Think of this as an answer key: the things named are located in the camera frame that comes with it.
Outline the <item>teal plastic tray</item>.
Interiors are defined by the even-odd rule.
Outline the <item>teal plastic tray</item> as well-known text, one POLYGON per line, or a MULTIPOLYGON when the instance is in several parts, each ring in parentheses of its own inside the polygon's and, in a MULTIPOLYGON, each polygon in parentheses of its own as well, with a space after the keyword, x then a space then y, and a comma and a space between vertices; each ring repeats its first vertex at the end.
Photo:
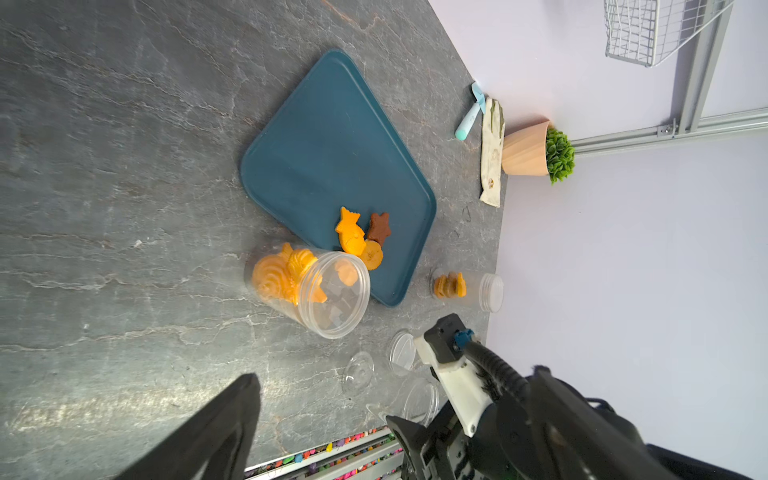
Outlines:
POLYGON ((309 70, 243 154, 240 181, 257 205, 305 243, 340 247, 341 208, 389 216, 371 294, 395 307, 406 296, 433 225, 431 186, 353 59, 333 49, 309 70))

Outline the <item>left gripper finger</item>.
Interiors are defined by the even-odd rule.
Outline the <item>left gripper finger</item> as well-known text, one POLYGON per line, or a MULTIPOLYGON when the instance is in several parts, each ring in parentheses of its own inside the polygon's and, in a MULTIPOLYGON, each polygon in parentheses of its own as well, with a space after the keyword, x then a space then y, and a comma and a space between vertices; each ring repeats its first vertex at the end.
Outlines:
POLYGON ((261 410, 254 373, 239 376, 120 479, 243 479, 261 410))

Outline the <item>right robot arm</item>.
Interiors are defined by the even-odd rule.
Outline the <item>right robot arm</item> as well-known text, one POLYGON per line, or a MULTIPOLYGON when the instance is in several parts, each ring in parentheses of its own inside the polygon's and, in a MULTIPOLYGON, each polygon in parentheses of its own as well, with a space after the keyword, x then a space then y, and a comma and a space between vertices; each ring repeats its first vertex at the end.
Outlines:
POLYGON ((643 441, 637 428, 602 399, 585 398, 535 367, 524 378, 485 346, 465 358, 503 393, 472 436, 455 409, 429 426, 390 416, 403 450, 405 479, 737 479, 739 473, 643 441))

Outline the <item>clear cookie jar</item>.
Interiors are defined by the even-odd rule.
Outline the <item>clear cookie jar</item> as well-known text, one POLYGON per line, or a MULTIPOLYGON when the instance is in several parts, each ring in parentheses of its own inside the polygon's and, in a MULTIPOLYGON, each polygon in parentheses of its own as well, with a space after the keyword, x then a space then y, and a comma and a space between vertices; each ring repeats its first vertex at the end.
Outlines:
POLYGON ((394 416, 427 427, 436 417, 440 406, 437 386, 425 378, 414 377, 401 385, 390 403, 370 403, 366 409, 384 423, 388 416, 394 416))
POLYGON ((451 307, 497 313, 504 300, 504 281, 494 273, 438 269, 430 280, 430 292, 451 307))
POLYGON ((329 340, 336 340, 351 333, 362 321, 371 298, 372 281, 363 262, 343 251, 323 250, 310 247, 301 242, 273 241, 257 246, 250 255, 245 269, 244 281, 246 287, 261 303, 267 305, 279 314, 295 321, 305 329, 329 340), (251 277, 255 264, 267 255, 277 254, 284 243, 289 243, 293 249, 307 248, 317 257, 316 262, 301 283, 299 303, 297 306, 284 300, 263 300, 256 293, 251 277), (347 287, 338 280, 334 264, 347 260, 358 270, 359 280, 352 287, 347 287), (325 303, 313 303, 310 299, 317 281, 322 276, 320 287, 328 297, 325 303))

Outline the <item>blue garden trowel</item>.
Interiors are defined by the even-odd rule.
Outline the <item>blue garden trowel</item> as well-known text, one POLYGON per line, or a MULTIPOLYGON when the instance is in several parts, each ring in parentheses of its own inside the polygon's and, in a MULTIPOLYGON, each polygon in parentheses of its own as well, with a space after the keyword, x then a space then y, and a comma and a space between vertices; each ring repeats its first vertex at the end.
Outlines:
POLYGON ((478 115, 480 113, 486 112, 486 95, 483 92, 480 84, 478 82, 474 82, 470 89, 474 96, 475 102, 467 111, 454 132, 455 138, 460 141, 465 141, 467 139, 478 115))

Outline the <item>potted green plant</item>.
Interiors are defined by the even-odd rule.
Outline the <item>potted green plant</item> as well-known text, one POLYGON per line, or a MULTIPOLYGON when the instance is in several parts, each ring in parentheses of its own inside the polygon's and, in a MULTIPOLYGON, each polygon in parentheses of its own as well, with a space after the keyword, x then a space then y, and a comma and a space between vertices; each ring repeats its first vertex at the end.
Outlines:
POLYGON ((568 136, 545 120, 504 138, 501 167, 510 176, 564 181, 575 169, 575 148, 568 136))

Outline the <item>beige gardening glove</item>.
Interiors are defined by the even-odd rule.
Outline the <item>beige gardening glove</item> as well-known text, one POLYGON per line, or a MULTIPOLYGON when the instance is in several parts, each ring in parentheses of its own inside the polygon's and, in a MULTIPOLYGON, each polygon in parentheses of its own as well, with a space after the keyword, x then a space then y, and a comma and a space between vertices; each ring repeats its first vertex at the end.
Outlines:
POLYGON ((482 123, 480 201, 495 208, 501 206, 501 160, 504 136, 503 107, 496 99, 488 97, 482 123))

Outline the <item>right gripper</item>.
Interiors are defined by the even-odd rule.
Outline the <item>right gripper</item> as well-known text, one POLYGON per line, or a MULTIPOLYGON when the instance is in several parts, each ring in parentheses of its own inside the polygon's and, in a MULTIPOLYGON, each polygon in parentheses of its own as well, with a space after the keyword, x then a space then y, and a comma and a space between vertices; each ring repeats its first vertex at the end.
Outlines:
POLYGON ((489 479, 476 468, 470 440, 449 403, 427 426, 393 415, 386 420, 403 450, 402 479, 489 479))

